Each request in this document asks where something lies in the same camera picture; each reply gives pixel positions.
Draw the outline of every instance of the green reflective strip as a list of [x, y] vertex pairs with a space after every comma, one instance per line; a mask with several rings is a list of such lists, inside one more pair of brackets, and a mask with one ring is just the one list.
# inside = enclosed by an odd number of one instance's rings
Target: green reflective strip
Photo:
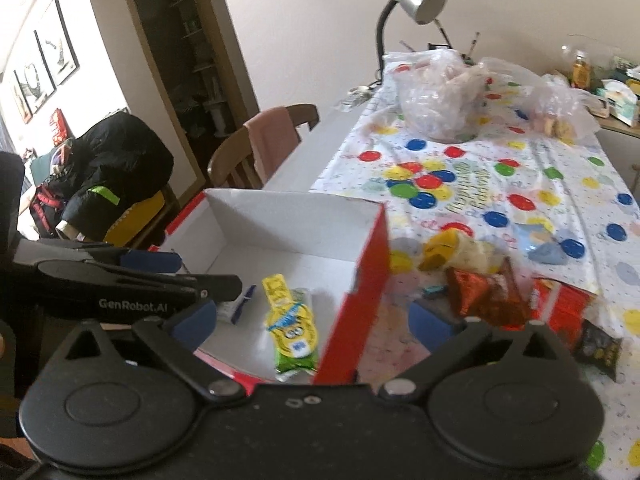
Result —
[[101, 197], [106, 198], [113, 205], [118, 205], [120, 203], [120, 199], [113, 194], [111, 189], [104, 186], [93, 186], [89, 191], [97, 193]]

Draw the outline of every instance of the black jacket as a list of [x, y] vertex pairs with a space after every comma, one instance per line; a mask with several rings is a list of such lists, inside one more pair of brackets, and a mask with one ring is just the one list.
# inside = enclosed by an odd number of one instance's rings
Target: black jacket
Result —
[[[51, 175], [46, 186], [68, 201], [62, 219], [91, 240], [103, 240], [123, 212], [155, 195], [174, 168], [174, 156], [156, 133], [124, 112], [72, 139], [71, 147], [63, 172]], [[110, 193], [95, 192], [97, 186]]]

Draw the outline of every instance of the black lamp arm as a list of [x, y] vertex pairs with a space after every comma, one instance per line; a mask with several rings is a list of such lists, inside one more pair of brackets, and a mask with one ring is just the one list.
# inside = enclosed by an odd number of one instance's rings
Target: black lamp arm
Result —
[[382, 12], [380, 12], [380, 17], [378, 18], [378, 24], [376, 25], [376, 48], [378, 50], [378, 66], [380, 68], [380, 81], [383, 79], [383, 75], [385, 73], [385, 61], [382, 59], [382, 56], [385, 55], [385, 45], [384, 45], [384, 31], [385, 31], [385, 23], [386, 19], [391, 14], [391, 11], [394, 10], [394, 7], [398, 4], [395, 0], [389, 0], [386, 3]]

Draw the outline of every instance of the cardboard box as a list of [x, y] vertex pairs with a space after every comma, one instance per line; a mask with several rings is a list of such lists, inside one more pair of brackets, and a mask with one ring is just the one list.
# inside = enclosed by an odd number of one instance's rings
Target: cardboard box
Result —
[[261, 281], [281, 273], [308, 288], [319, 332], [315, 384], [349, 383], [389, 273], [382, 205], [320, 193], [206, 189], [167, 228], [163, 251], [186, 270], [237, 274], [258, 285], [235, 325], [219, 323], [198, 355], [249, 389], [274, 381], [274, 347]]

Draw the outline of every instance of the framed picture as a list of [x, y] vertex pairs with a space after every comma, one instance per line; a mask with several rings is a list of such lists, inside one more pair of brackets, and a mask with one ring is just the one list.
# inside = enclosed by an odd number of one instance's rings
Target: framed picture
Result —
[[27, 104], [26, 99], [24, 98], [24, 94], [22, 93], [22, 88], [20, 88], [20, 83], [18, 83], [18, 76], [15, 75], [15, 70], [11, 74], [11, 93], [14, 96], [15, 105], [18, 107], [18, 111], [24, 121], [24, 124], [31, 121], [33, 114], [31, 110], [29, 110], [29, 105]]
[[53, 94], [53, 83], [44, 65], [35, 33], [27, 35], [20, 43], [18, 52], [22, 57], [16, 63], [15, 76], [29, 110], [34, 114]]
[[59, 0], [53, 0], [42, 15], [36, 27], [36, 37], [53, 83], [59, 86], [78, 68]]

